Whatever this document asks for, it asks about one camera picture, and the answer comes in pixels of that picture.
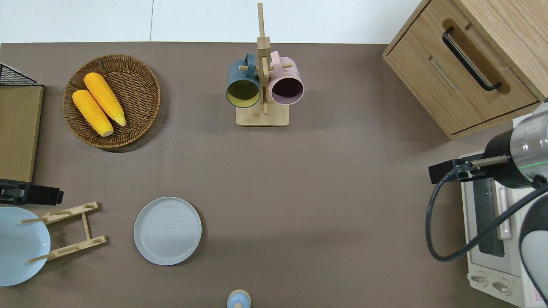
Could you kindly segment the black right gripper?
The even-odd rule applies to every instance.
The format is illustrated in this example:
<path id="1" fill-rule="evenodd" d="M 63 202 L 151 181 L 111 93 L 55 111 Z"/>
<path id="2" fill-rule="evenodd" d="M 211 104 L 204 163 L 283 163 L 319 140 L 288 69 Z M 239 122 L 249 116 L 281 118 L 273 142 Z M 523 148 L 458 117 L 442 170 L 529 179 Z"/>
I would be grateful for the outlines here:
<path id="1" fill-rule="evenodd" d="M 447 160 L 439 164 L 429 166 L 430 181 L 432 184 L 438 184 L 443 177 L 451 170 L 456 170 L 456 173 L 448 177 L 447 181 L 454 182 L 460 181 L 466 183 L 474 181 L 476 179 L 483 178 L 483 171 L 478 167 L 471 166 L 469 160 L 464 159 L 452 159 Z"/>

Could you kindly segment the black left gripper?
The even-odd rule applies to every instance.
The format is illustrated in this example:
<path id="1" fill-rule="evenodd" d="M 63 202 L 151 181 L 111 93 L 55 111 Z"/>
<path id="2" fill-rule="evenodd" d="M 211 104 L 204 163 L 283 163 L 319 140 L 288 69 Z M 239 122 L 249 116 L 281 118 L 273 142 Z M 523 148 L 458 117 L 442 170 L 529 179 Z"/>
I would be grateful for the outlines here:
<path id="1" fill-rule="evenodd" d="M 63 191 L 18 180 L 0 180 L 0 202 L 11 205 L 57 205 L 63 200 Z"/>

